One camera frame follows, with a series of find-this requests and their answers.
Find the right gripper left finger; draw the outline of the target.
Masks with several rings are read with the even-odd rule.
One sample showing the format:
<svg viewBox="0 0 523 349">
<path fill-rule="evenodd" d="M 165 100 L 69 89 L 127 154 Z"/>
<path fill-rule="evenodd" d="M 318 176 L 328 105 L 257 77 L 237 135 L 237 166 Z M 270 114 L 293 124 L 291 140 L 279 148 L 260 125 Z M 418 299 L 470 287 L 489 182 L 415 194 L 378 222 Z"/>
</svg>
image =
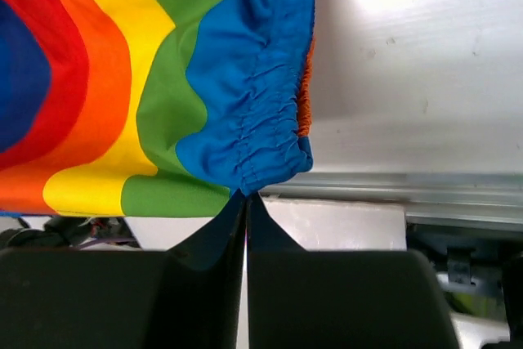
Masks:
<svg viewBox="0 0 523 349">
<path fill-rule="evenodd" d="M 2 251 L 2 347 L 234 347 L 244 207 L 166 251 Z"/>
</svg>

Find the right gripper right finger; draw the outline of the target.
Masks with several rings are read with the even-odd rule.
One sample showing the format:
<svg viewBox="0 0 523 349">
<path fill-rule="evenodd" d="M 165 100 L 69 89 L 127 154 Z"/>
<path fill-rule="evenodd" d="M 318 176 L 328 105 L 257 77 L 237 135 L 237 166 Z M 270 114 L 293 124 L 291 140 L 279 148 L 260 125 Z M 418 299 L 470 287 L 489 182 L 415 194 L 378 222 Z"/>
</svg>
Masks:
<svg viewBox="0 0 523 349">
<path fill-rule="evenodd" d="M 247 207 L 252 348 L 456 348 L 429 261 L 412 251 L 308 251 L 254 195 Z"/>
</svg>

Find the rainbow striped shorts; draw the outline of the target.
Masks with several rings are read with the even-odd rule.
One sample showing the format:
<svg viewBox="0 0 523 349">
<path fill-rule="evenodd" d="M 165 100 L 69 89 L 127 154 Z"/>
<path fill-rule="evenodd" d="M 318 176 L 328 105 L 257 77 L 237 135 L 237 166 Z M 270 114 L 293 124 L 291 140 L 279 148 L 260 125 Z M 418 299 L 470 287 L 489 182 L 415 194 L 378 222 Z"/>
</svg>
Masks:
<svg viewBox="0 0 523 349">
<path fill-rule="evenodd" d="M 210 217 L 312 168 L 315 0 L 1 0 L 1 210 Z"/>
</svg>

